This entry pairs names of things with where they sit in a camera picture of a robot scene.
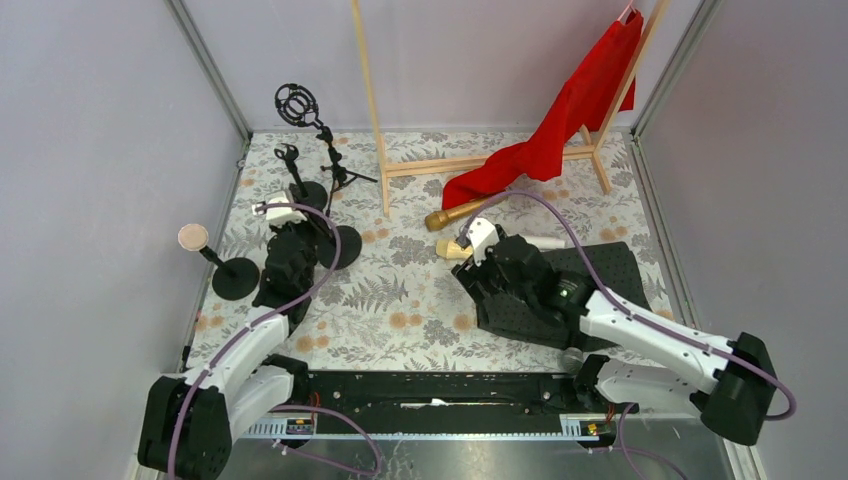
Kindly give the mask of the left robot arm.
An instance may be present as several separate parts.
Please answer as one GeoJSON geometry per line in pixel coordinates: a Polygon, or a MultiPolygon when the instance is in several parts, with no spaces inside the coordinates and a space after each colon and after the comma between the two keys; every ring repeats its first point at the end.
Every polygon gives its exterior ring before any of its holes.
{"type": "Polygon", "coordinates": [[[181,479],[216,479],[232,446],[272,407],[303,384],[300,361],[276,363],[272,352],[302,323],[315,292],[314,227],[272,227],[264,267],[246,257],[222,260],[199,224],[178,233],[187,251],[215,264],[213,289],[224,299],[256,297],[243,325],[204,365],[158,378],[148,391],[137,459],[181,479]]]}

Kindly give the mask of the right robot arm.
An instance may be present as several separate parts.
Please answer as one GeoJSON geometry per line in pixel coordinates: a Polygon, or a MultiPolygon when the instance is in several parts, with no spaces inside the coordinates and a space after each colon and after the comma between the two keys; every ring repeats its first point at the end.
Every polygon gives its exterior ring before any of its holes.
{"type": "Polygon", "coordinates": [[[474,220],[460,243],[471,254],[452,273],[480,328],[584,352],[574,387],[585,405],[681,413],[728,441],[756,444],[776,392],[760,338],[702,332],[626,299],[591,276],[584,249],[544,252],[485,219],[474,220]]]}

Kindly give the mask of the black round-base mic stand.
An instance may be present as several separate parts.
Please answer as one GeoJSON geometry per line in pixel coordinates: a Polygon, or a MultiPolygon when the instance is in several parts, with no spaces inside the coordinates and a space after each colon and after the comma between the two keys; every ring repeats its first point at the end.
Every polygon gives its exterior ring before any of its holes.
{"type": "Polygon", "coordinates": [[[208,246],[202,247],[199,253],[216,266],[211,286],[218,297],[228,301],[240,300],[257,287],[260,270],[252,260],[234,257],[224,261],[208,246]]]}

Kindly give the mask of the pink microphone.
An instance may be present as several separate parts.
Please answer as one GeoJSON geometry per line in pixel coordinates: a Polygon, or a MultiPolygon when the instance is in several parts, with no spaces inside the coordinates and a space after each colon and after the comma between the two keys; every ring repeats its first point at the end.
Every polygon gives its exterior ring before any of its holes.
{"type": "Polygon", "coordinates": [[[177,234],[179,245],[190,252],[199,252],[208,246],[208,230],[200,224],[187,224],[177,234]]]}

